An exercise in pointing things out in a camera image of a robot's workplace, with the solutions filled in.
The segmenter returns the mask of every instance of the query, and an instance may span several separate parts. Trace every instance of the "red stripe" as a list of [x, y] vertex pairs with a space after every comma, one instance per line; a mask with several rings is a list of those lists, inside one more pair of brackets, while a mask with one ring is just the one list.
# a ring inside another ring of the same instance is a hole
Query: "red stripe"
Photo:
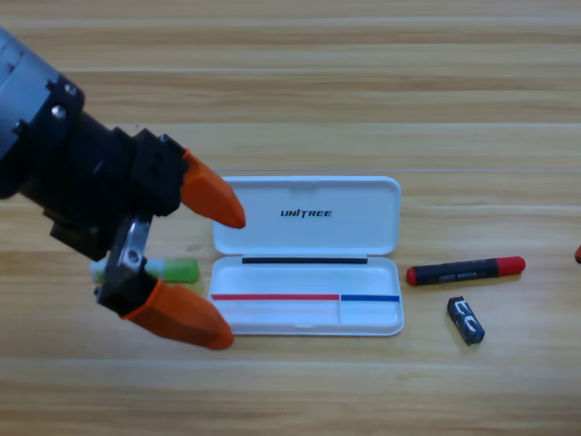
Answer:
[[219, 293], [212, 296], [214, 300], [334, 300], [338, 301], [339, 296], [332, 293], [321, 294], [297, 294], [297, 293]]

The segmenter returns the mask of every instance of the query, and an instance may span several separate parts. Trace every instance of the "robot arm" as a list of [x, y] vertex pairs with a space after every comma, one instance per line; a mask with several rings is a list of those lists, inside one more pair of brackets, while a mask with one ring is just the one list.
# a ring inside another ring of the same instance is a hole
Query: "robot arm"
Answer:
[[231, 187], [167, 135], [131, 137], [84, 112], [84, 93], [0, 27], [0, 198], [21, 193], [54, 221], [51, 235], [92, 260], [109, 253], [97, 302], [159, 336], [213, 349], [230, 327], [206, 300], [144, 270], [154, 216], [184, 203], [234, 228]]

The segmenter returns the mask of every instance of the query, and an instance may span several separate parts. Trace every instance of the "black stripe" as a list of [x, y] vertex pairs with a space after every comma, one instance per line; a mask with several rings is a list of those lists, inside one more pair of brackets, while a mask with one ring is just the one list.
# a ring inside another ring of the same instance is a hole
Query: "black stripe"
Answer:
[[243, 257], [242, 263], [356, 263], [365, 264], [364, 257]]

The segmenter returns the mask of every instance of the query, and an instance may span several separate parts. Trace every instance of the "black eraser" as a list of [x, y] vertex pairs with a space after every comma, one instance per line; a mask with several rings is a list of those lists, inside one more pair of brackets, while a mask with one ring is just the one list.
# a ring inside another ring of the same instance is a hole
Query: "black eraser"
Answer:
[[481, 343], [484, 339], [484, 329], [464, 297], [454, 297], [448, 300], [448, 315], [456, 324], [462, 339], [467, 345]]

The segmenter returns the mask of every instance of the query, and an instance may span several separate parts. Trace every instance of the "blue stripe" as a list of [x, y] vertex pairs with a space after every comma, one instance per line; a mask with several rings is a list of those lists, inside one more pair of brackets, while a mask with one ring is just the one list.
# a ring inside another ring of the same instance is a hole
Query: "blue stripe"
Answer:
[[398, 295], [341, 295], [342, 302], [399, 302]]

